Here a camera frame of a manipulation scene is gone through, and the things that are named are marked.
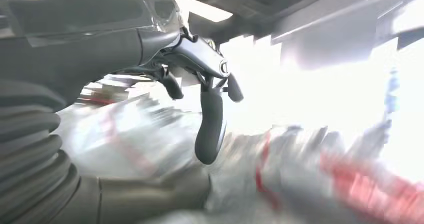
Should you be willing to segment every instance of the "ceiling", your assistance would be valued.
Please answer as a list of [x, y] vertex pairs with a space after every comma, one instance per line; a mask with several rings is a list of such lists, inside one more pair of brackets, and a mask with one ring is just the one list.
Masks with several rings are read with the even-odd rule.
[[234, 15], [214, 23], [193, 13], [189, 24], [193, 33], [224, 42], [241, 34], [263, 36], [272, 32], [273, 25], [283, 18], [317, 0], [198, 0], [229, 11]]

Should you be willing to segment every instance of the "red object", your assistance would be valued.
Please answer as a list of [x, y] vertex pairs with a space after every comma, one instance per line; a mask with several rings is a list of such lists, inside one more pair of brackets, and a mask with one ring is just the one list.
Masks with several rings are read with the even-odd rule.
[[270, 140], [271, 140], [271, 133], [270, 131], [268, 131], [266, 133], [265, 144], [263, 146], [260, 162], [256, 166], [255, 182], [256, 182], [256, 189], [258, 190], [258, 192], [264, 194], [264, 196], [271, 203], [272, 208], [274, 210], [278, 210], [281, 208], [281, 204], [278, 198], [276, 197], [276, 195], [264, 186], [263, 180], [262, 180], [262, 174], [261, 174], [261, 170], [264, 167], [265, 163], [267, 163], [268, 156], [270, 154]]

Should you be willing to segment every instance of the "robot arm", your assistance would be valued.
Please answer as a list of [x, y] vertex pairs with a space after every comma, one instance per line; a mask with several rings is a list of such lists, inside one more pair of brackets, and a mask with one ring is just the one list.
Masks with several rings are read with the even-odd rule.
[[[124, 224], [201, 207], [210, 188], [201, 169], [154, 182], [80, 178], [50, 134], [60, 122], [54, 112], [88, 82], [162, 55], [203, 80], [196, 154], [213, 162], [225, 131], [221, 87], [227, 81], [229, 96], [242, 96], [219, 52], [184, 32], [174, 0], [0, 1], [1, 222]], [[182, 97], [171, 74], [160, 75]]]

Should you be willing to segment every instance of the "black rubber cover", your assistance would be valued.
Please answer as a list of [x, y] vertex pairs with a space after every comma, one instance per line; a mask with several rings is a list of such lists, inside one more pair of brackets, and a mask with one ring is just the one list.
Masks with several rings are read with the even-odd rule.
[[230, 74], [228, 77], [228, 97], [236, 103], [241, 102], [245, 98], [234, 74]]
[[184, 94], [180, 86], [178, 85], [177, 80], [175, 79], [174, 75], [170, 73], [168, 70], [166, 71], [164, 70], [164, 74], [158, 81], [164, 85], [164, 87], [166, 88], [166, 91], [168, 92], [168, 95], [172, 99], [184, 98]]
[[210, 89], [201, 93], [200, 101], [203, 117], [194, 150], [202, 163], [212, 164], [221, 149], [227, 127], [223, 98], [219, 90]]

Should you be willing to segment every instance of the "circular logo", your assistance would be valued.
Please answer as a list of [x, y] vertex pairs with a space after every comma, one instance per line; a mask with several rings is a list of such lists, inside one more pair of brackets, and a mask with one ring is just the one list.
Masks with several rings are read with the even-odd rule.
[[219, 64], [219, 70], [220, 70], [222, 75], [228, 74], [228, 67], [227, 67], [227, 61], [226, 60], [221, 61], [221, 63]]

